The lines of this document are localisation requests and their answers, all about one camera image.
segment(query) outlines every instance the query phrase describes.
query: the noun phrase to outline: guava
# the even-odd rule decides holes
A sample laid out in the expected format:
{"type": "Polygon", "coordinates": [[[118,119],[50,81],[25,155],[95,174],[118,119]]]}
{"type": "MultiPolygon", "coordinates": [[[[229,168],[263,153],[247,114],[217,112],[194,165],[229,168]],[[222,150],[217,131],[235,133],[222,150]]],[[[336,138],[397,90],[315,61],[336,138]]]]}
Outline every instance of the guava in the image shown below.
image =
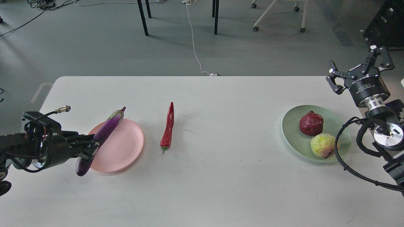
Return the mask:
{"type": "Polygon", "coordinates": [[[299,122],[299,129],[308,136],[316,136],[323,132],[324,119],[320,114],[310,111],[299,122]]]}
{"type": "Polygon", "coordinates": [[[315,156],[327,158],[334,153],[335,137],[328,133],[318,134],[310,141],[311,150],[315,156]]]}

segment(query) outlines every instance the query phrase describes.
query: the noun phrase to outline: white chair base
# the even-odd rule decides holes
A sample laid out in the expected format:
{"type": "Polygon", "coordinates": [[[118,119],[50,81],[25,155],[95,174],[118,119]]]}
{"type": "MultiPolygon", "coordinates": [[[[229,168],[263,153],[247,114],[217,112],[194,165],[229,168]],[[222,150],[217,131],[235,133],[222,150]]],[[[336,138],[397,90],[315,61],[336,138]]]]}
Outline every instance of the white chair base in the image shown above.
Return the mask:
{"type": "MultiPolygon", "coordinates": [[[[261,17],[257,20],[257,22],[254,24],[254,31],[258,31],[258,25],[261,23],[261,21],[264,19],[264,17],[268,14],[269,10],[273,8],[275,3],[279,2],[280,0],[274,0],[269,7],[265,10],[265,12],[261,15],[261,17]]],[[[289,1],[289,2],[295,2],[295,11],[299,11],[299,2],[304,2],[304,8],[303,8],[303,20],[302,20],[302,27],[300,29],[300,32],[305,32],[306,31],[306,15],[307,15],[307,5],[309,2],[307,0],[281,0],[281,1],[289,1]]],[[[252,0],[252,7],[255,8],[257,4],[255,4],[257,0],[252,0]]]]}

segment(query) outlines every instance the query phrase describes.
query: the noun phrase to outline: purple eggplant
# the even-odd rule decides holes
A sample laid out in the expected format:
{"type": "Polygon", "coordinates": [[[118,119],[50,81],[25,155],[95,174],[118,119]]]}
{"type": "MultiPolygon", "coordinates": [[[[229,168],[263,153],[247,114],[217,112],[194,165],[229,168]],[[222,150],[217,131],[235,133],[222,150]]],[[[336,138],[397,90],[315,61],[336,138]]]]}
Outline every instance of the purple eggplant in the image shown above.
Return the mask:
{"type": "Polygon", "coordinates": [[[90,157],[89,160],[82,159],[81,157],[77,158],[76,164],[76,174],[78,176],[84,176],[87,171],[90,169],[90,166],[94,160],[95,155],[97,154],[99,148],[102,146],[112,131],[121,123],[122,119],[124,118],[124,111],[126,107],[123,107],[120,110],[113,112],[109,118],[105,121],[105,123],[100,127],[100,129],[95,133],[93,140],[94,141],[101,141],[101,145],[94,151],[93,155],[90,157]]]}

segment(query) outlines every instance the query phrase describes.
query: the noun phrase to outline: black cylinder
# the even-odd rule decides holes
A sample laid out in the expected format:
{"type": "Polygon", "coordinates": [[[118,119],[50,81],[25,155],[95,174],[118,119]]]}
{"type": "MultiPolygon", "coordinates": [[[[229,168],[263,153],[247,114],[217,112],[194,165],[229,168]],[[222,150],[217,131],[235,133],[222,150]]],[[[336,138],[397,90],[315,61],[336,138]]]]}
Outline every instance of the black cylinder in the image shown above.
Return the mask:
{"type": "Polygon", "coordinates": [[[48,157],[43,169],[60,165],[72,157],[69,150],[69,143],[61,135],[54,135],[48,147],[48,157]]]}
{"type": "Polygon", "coordinates": [[[349,89],[355,105],[359,108],[366,107],[367,98],[379,95],[383,101],[390,96],[390,92],[380,76],[366,77],[358,80],[349,89]]]}

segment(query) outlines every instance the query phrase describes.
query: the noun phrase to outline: robotic arm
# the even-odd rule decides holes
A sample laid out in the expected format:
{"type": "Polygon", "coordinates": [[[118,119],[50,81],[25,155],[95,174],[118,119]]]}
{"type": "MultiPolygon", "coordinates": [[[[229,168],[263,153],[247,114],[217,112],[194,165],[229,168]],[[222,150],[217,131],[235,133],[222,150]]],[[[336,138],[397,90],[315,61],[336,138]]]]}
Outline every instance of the robotic arm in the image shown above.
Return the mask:
{"type": "Polygon", "coordinates": [[[105,139],[94,140],[92,135],[62,131],[61,125],[50,119],[51,114],[70,111],[64,106],[47,114],[30,111],[22,117],[25,133],[0,136],[0,196],[8,192],[11,183],[4,181],[12,164],[17,169],[39,172],[80,157],[80,162],[90,163],[105,139]]]}
{"type": "Polygon", "coordinates": [[[351,118],[338,133],[335,141],[337,160],[344,167],[344,170],[349,171],[361,179],[388,189],[404,192],[404,122],[400,122],[400,112],[402,112],[404,108],[404,103],[398,99],[384,103],[384,101],[390,97],[390,93],[384,84],[380,73],[385,70],[394,69],[387,48],[371,46],[365,63],[350,69],[347,73],[338,71],[333,61],[330,61],[330,64],[330,75],[326,77],[326,80],[331,89],[338,95],[342,94],[345,89],[348,89],[355,105],[358,108],[368,109],[365,112],[365,118],[351,118]],[[375,67],[376,59],[380,55],[382,56],[383,61],[380,63],[379,67],[375,67]],[[343,79],[344,85],[336,84],[336,78],[343,79]],[[387,161],[384,170],[398,185],[381,183],[366,178],[351,169],[341,159],[337,151],[338,138],[342,131],[352,123],[362,125],[356,137],[358,147],[366,154],[375,157],[383,156],[387,161]],[[362,143],[363,135],[368,129],[373,130],[375,141],[372,145],[377,151],[372,151],[366,148],[362,143]],[[398,154],[392,156],[390,153],[393,152],[398,154]]]}

